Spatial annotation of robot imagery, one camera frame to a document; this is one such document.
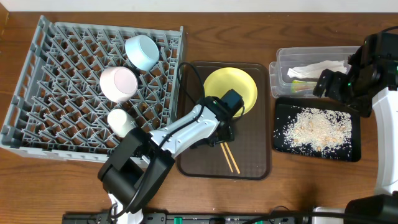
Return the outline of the white cup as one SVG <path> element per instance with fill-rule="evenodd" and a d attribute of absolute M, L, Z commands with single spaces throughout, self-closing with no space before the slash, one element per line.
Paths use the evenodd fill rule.
<path fill-rule="evenodd" d="M 112 131 L 121 138 L 124 138 L 130 130 L 136 127 L 133 117 L 122 109 L 113 109 L 107 120 Z"/>

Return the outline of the yellow round plate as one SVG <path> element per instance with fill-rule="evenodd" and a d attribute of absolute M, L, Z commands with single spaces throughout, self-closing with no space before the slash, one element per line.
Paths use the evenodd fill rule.
<path fill-rule="evenodd" d="M 204 82 L 205 96 L 221 98 L 229 90 L 239 93 L 244 101 L 244 112 L 248 113 L 257 100 L 257 85 L 254 79 L 245 71 L 225 67 L 212 72 Z"/>

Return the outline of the wooden chopstick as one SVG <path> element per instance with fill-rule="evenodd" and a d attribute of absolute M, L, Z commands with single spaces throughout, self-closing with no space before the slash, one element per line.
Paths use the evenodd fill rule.
<path fill-rule="evenodd" d="M 228 167 L 229 167 L 231 173 L 233 173 L 233 168 L 232 168 L 231 163 L 230 163 L 230 161 L 229 161 L 229 157 L 228 157 L 227 152 L 226 152 L 225 144 L 224 144 L 224 143 L 221 143 L 220 146 L 221 146 L 221 149 L 222 149 L 222 151 L 223 151 L 224 157 L 225 157 L 225 159 L 226 159 L 227 165 L 228 165 Z"/>
<path fill-rule="evenodd" d="M 224 143 L 224 149 L 229 154 L 229 158 L 231 159 L 231 162 L 233 163 L 237 173 L 240 174 L 241 171 L 239 169 L 239 166 L 238 166 L 238 164 L 237 164 L 237 162 L 236 162 L 236 160 L 235 160 L 235 158 L 233 156 L 232 150 L 229 148 L 229 145 L 228 145 L 227 142 Z"/>

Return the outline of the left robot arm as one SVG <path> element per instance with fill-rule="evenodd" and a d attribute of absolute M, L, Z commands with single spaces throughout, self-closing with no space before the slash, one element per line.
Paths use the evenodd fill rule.
<path fill-rule="evenodd" d="M 112 199 L 108 223 L 140 223 L 142 209 L 154 197 L 175 164 L 189 147 L 211 147 L 234 141 L 233 116 L 244 111 L 242 96 L 233 89 L 221 98 L 206 96 L 189 114 L 171 125 L 150 132 L 127 131 L 98 172 Z"/>

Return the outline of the white napkin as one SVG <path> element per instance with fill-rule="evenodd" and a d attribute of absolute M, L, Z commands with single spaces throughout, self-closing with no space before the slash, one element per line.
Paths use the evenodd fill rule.
<path fill-rule="evenodd" d="M 303 67 L 290 68 L 287 72 L 289 78 L 315 78 L 318 79 L 322 71 L 329 69 L 332 72 L 346 73 L 347 68 L 344 66 L 344 61 L 326 60 L 318 63 L 313 63 Z"/>

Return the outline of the green plastic wrapper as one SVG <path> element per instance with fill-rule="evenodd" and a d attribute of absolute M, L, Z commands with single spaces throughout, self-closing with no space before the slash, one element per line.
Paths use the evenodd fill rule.
<path fill-rule="evenodd" d="M 310 91 L 312 92 L 316 86 L 316 82 L 305 82 L 300 80 L 293 80 L 291 83 L 291 91 L 292 93 L 298 93 L 300 91 Z"/>

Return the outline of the pink bowl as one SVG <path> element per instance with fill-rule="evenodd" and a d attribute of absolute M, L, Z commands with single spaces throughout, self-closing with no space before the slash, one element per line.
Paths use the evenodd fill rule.
<path fill-rule="evenodd" d="M 99 84 L 104 96 L 115 103 L 124 103 L 131 99 L 138 89 L 136 75 L 126 67 L 104 69 Z"/>

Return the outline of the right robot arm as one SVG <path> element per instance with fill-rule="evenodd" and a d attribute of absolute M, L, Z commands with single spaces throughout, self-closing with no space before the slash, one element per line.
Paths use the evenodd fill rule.
<path fill-rule="evenodd" d="M 349 57 L 347 74 L 322 71 L 313 95 L 339 101 L 362 117 L 376 116 L 378 170 L 375 194 L 350 201 L 346 215 L 397 223 L 397 34 L 367 36 Z"/>

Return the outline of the light blue bowl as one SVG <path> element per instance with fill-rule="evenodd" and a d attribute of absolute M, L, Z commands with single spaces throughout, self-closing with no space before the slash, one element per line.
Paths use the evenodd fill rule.
<path fill-rule="evenodd" d="M 128 59 L 139 70 L 149 71 L 159 60 L 160 53 L 156 43 L 146 35 L 131 37 L 125 42 Z"/>

